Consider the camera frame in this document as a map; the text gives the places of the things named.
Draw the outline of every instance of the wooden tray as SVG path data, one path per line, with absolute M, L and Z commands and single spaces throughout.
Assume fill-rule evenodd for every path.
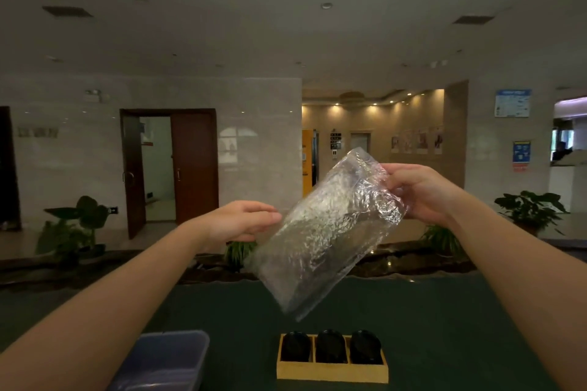
M 387 361 L 381 350 L 383 365 L 356 365 L 350 361 L 350 335 L 344 335 L 346 342 L 345 364 L 322 364 L 316 361 L 316 335 L 308 334 L 312 342 L 309 362 L 282 362 L 281 347 L 283 336 L 279 338 L 277 352 L 277 378 L 290 380 L 327 380 L 328 382 L 389 383 Z

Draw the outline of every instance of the indoor plant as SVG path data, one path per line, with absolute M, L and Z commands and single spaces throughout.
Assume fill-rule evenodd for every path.
M 229 241 L 224 253 L 224 261 L 228 264 L 228 268 L 233 272 L 240 272 L 245 258 L 253 252 L 255 247 L 257 247 L 256 241 Z
M 556 222 L 561 219 L 555 209 L 567 213 L 560 199 L 561 196 L 555 193 L 537 195 L 523 190 L 519 195 L 504 193 L 502 197 L 495 200 L 495 204 L 506 210 L 505 213 L 500 212 L 502 215 L 510 218 L 515 225 L 526 232 L 536 236 L 549 224 L 556 225 Z
M 437 224 L 426 227 L 426 232 L 420 240 L 425 241 L 438 255 L 444 257 L 464 254 L 457 237 L 449 229 Z
M 54 252 L 59 266 L 70 268 L 77 266 L 80 257 L 98 257 L 105 252 L 105 245 L 96 244 L 96 229 L 104 227 L 108 209 L 95 199 L 82 196 L 76 207 L 45 211 L 59 221 L 45 222 L 37 241 L 37 254 Z M 77 220 L 77 223 L 69 223 L 72 220 Z

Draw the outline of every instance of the gray plastic box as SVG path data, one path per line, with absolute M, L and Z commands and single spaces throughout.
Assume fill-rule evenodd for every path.
M 197 390 L 209 343 L 204 331 L 143 334 L 107 391 Z

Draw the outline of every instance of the crinkled plastic wrap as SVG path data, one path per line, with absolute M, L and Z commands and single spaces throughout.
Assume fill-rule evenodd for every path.
M 363 149 L 351 150 L 246 259 L 283 312 L 305 317 L 399 224 L 406 207 L 387 177 Z

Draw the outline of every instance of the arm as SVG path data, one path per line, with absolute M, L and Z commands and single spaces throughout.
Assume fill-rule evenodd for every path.
M 0 356 L 0 389 L 104 390 L 195 254 L 281 219 L 271 206 L 234 202 L 181 224 L 81 291 Z
M 390 188 L 412 187 L 415 218 L 457 236 L 561 389 L 585 389 L 587 264 L 521 230 L 429 167 L 384 167 Z

